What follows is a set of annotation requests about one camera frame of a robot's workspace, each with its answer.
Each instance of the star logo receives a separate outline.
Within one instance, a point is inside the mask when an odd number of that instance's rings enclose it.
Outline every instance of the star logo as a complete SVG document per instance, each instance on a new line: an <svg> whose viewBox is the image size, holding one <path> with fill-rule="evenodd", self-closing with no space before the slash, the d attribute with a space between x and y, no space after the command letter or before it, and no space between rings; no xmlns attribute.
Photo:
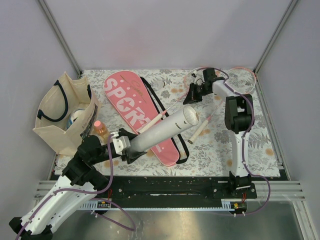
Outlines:
<svg viewBox="0 0 320 240"><path fill-rule="evenodd" d="M127 112L135 105L135 102L133 101L132 98L126 97L121 100L119 100L116 104L116 107L121 111L121 112Z"/></svg>

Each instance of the bottle cap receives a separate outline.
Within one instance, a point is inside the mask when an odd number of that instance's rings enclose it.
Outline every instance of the bottle cap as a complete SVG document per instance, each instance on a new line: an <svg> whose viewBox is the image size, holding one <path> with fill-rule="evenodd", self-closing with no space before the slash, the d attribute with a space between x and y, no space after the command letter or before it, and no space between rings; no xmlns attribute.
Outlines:
<svg viewBox="0 0 320 240"><path fill-rule="evenodd" d="M103 128L103 125L101 123L101 121L95 121L93 126L95 127L95 129L100 130Z"/></svg>

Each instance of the orange bottle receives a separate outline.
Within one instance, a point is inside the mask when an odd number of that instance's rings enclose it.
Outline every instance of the orange bottle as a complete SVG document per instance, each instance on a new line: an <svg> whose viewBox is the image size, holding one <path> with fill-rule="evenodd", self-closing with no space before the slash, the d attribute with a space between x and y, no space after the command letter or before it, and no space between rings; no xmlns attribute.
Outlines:
<svg viewBox="0 0 320 240"><path fill-rule="evenodd" d="M98 134L102 138L103 143L106 144L110 135L106 125L101 121L95 121L93 124L93 129L96 134Z"/></svg>

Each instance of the beige tote bag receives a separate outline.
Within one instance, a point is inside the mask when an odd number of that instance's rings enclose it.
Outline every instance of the beige tote bag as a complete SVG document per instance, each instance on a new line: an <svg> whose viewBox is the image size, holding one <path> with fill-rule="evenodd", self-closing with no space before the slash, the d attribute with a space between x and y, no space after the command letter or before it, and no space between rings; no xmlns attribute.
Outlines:
<svg viewBox="0 0 320 240"><path fill-rule="evenodd" d="M73 156L92 130L101 104L87 77L72 80L64 73L42 99L33 131L56 153ZM81 115L66 129L75 110Z"/></svg>

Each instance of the pink sport bag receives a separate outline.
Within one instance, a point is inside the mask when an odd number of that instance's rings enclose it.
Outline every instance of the pink sport bag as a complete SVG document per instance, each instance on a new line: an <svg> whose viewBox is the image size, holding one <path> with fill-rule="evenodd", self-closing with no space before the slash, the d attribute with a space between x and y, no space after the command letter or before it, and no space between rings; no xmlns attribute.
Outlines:
<svg viewBox="0 0 320 240"><path fill-rule="evenodd" d="M162 111L165 110L151 85L132 71L119 71L112 74L104 81L103 90L111 104L136 134L139 129L160 113L150 93ZM189 157L185 141L180 134L178 134L178 138L186 153L184 159L180 159L180 152L173 138L151 148L159 161L167 167L185 163Z"/></svg>

